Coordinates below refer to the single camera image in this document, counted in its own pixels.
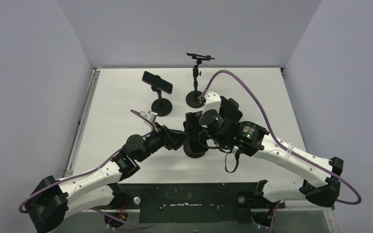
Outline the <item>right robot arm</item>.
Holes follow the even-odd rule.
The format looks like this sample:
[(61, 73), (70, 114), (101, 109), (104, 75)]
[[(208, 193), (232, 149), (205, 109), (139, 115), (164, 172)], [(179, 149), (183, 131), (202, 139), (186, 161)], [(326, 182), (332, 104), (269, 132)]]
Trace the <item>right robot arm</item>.
[(320, 158), (300, 150), (290, 143), (276, 142), (267, 129), (250, 121), (234, 122), (222, 117), (216, 110), (189, 112), (185, 115), (184, 129), (193, 154), (213, 149), (232, 154), (238, 162), (247, 155), (269, 161), (296, 175), (297, 179), (278, 182), (261, 180), (254, 193), (254, 202), (266, 207), (280, 200), (307, 201), (321, 207), (332, 207), (339, 196), (343, 160), (338, 157)]

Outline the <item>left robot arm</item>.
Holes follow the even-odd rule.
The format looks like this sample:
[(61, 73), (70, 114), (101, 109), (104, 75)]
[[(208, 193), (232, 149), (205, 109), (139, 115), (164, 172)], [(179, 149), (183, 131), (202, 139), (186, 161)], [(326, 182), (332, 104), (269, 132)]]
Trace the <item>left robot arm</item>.
[(119, 208), (125, 196), (117, 190), (118, 182), (133, 176), (140, 169), (138, 163), (159, 149), (178, 150), (186, 140), (186, 132), (156, 123), (148, 135), (129, 136), (122, 148), (97, 168), (67, 178), (43, 178), (20, 210), (29, 215), (37, 232), (48, 233), (76, 212), (106, 205)]

